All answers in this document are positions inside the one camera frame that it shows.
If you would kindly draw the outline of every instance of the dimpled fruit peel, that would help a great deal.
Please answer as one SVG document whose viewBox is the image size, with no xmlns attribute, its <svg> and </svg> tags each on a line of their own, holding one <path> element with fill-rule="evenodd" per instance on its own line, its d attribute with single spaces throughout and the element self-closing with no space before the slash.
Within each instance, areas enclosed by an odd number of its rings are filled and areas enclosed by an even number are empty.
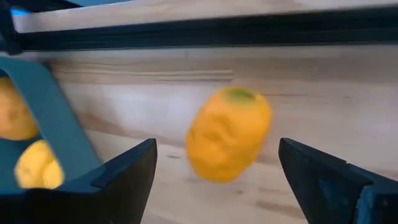
<svg viewBox="0 0 398 224">
<path fill-rule="evenodd" d="M 0 78 L 0 138 L 26 140 L 39 134 L 22 97 L 9 78 Z"/>
<path fill-rule="evenodd" d="M 22 153 L 14 172 L 23 189 L 54 189 L 64 178 L 57 159 L 44 140 L 34 142 Z"/>
<path fill-rule="evenodd" d="M 210 182 L 231 182 L 259 155 L 272 111 L 263 96 L 244 88 L 217 91 L 196 115 L 185 139 L 195 173 Z"/>
</svg>

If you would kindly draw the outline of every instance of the yellow lemon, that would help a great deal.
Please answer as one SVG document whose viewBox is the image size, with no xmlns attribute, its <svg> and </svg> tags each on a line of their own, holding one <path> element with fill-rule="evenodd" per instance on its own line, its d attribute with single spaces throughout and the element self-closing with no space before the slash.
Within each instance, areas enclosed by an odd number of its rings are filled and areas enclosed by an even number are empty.
<svg viewBox="0 0 398 224">
<path fill-rule="evenodd" d="M 53 160 L 44 170 L 43 184 L 47 189 L 55 189 L 63 182 L 63 172 L 57 160 Z"/>
<path fill-rule="evenodd" d="M 9 78 L 0 78 L 0 138 L 25 140 L 39 130 L 24 100 Z"/>
<path fill-rule="evenodd" d="M 185 139 L 193 170 L 212 182 L 230 182 L 261 151 L 271 123 L 271 107 L 243 88 L 216 92 L 196 115 Z"/>
<path fill-rule="evenodd" d="M 64 174 L 50 146 L 44 140 L 31 144 L 20 156 L 15 167 L 21 188 L 54 189 L 62 184 Z"/>
</svg>

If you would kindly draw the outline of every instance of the blurry fruit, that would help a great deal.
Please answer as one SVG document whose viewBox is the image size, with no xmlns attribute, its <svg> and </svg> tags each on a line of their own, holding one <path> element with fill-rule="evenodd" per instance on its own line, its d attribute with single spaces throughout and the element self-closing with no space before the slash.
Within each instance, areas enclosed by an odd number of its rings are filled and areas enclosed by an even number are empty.
<svg viewBox="0 0 398 224">
<path fill-rule="evenodd" d="M 62 184 L 63 172 L 44 140 L 31 144 L 18 159 L 15 175 L 21 188 L 54 189 Z"/>
<path fill-rule="evenodd" d="M 39 130 L 24 100 L 9 78 L 0 78 L 0 138 L 25 140 Z"/>
<path fill-rule="evenodd" d="M 271 107 L 259 94 L 232 87 L 216 92 L 186 136 L 193 170 L 212 182 L 237 178 L 260 153 L 271 116 Z"/>
</svg>

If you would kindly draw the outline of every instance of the wooden floor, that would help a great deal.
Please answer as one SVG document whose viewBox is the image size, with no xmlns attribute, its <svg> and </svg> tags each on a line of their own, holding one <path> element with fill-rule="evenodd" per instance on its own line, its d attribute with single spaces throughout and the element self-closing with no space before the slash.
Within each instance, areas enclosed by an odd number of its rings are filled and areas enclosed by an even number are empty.
<svg viewBox="0 0 398 224">
<path fill-rule="evenodd" d="M 398 47 L 274 47 L 24 54 L 58 79 L 99 155 L 156 138 L 143 223 L 306 223 L 277 157 L 288 137 L 398 179 Z M 192 118 L 222 86 L 274 111 L 262 154 L 237 181 L 197 178 L 185 156 Z"/>
</svg>

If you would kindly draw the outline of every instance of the lemon in tray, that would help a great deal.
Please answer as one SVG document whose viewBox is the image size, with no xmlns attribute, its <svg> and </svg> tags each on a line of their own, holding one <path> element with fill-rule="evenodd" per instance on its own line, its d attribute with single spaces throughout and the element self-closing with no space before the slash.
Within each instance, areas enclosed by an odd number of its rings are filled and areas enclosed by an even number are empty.
<svg viewBox="0 0 398 224">
<path fill-rule="evenodd" d="M 0 138 L 26 140 L 39 134 L 39 129 L 11 80 L 0 77 Z"/>
</svg>

